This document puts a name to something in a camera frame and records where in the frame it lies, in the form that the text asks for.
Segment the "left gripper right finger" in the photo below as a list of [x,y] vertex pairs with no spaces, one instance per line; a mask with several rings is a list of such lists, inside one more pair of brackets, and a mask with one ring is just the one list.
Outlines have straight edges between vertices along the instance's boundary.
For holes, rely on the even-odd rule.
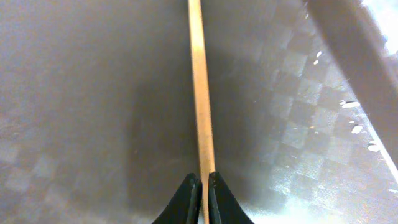
[[219,172],[209,175],[208,210],[210,224],[254,224]]

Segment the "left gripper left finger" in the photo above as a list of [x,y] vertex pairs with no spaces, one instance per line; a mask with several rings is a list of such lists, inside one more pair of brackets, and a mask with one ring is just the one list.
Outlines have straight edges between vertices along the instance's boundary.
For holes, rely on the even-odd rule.
[[189,173],[153,224],[197,224],[202,199],[202,182]]

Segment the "long wooden chopstick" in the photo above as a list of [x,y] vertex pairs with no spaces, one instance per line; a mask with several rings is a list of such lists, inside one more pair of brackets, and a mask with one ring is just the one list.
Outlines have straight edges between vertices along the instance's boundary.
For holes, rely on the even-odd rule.
[[190,48],[192,56],[193,89],[197,124],[200,175],[203,183],[204,223],[210,223],[208,206],[209,175],[215,171],[215,155],[211,122],[208,70],[206,63],[205,36],[200,0],[188,0]]

